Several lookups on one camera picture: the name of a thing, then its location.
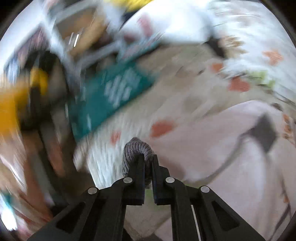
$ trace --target teal package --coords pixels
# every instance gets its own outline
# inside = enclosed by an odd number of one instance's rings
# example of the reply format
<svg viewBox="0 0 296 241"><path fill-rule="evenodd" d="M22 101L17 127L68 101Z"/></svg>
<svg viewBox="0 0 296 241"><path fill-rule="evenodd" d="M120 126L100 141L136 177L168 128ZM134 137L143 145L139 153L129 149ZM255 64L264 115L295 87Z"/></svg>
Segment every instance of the teal package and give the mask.
<svg viewBox="0 0 296 241"><path fill-rule="evenodd" d="M135 63L118 63L89 80L67 103L68 118L76 141L95 130L116 110L152 86L154 78Z"/></svg>

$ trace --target metal screw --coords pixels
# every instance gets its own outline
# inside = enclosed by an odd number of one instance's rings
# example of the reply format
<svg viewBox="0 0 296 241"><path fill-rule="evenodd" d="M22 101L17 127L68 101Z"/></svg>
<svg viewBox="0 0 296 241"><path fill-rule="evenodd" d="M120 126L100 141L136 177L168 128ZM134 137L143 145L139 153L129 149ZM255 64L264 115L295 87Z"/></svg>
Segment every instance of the metal screw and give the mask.
<svg viewBox="0 0 296 241"><path fill-rule="evenodd" d="M202 187L200 188L200 190L201 190L202 192L204 192L204 193L207 193L207 192L210 191L209 187L207 187L207 186L202 186Z"/></svg>
<svg viewBox="0 0 296 241"><path fill-rule="evenodd" d="M174 179L173 177L167 177L167 178L165 179L165 181L166 181L167 183L173 183L173 182L175 181L175 179Z"/></svg>
<svg viewBox="0 0 296 241"><path fill-rule="evenodd" d="M89 188L87 192L88 192L89 194L95 194L97 191L98 191L98 190L97 190L96 188Z"/></svg>
<svg viewBox="0 0 296 241"><path fill-rule="evenodd" d="M131 183L133 181L133 179L131 177L126 177L123 182L124 183Z"/></svg>

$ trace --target black object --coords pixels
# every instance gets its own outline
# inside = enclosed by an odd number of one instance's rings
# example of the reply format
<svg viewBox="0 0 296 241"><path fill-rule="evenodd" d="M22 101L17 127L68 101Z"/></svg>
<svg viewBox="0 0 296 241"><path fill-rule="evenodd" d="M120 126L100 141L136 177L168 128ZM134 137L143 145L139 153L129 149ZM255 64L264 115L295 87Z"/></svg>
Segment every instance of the black object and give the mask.
<svg viewBox="0 0 296 241"><path fill-rule="evenodd" d="M73 204L28 241L121 241L126 205L144 203L144 159L137 156L128 173L109 188L89 188ZM167 168L152 162L154 202L170 205L173 240L264 241L246 221L208 187L192 188L170 177Z"/></svg>

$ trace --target ribbed gray fabric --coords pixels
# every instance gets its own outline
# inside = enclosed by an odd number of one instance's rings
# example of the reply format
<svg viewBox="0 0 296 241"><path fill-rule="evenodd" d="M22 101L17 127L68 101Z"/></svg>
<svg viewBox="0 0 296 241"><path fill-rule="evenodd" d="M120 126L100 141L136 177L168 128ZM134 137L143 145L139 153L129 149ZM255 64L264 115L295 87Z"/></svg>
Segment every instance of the ribbed gray fabric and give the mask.
<svg viewBox="0 0 296 241"><path fill-rule="evenodd" d="M123 149L123 157L122 157L122 174L124 177L128 175L128 171L130 168L130 164L135 160L136 155L143 154L144 162L145 162L145 185L149 185L151 182L151 162L153 158L153 151L151 147L134 137L128 143L126 143Z"/></svg>

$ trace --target yellow object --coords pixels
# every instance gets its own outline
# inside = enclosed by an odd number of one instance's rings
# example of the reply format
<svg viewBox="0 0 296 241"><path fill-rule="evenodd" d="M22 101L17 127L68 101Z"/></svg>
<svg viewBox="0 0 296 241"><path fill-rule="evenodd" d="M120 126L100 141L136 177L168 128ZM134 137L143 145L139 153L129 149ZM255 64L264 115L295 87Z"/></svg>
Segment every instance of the yellow object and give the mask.
<svg viewBox="0 0 296 241"><path fill-rule="evenodd" d="M110 2L117 6L126 7L128 12L139 10L151 1L152 0L110 0Z"/></svg>
<svg viewBox="0 0 296 241"><path fill-rule="evenodd" d="M0 89L0 135L10 135L19 130L17 113L28 103L30 87L40 86L41 95L45 95L48 87L48 75L45 71L32 68L30 85L17 83L8 89Z"/></svg>

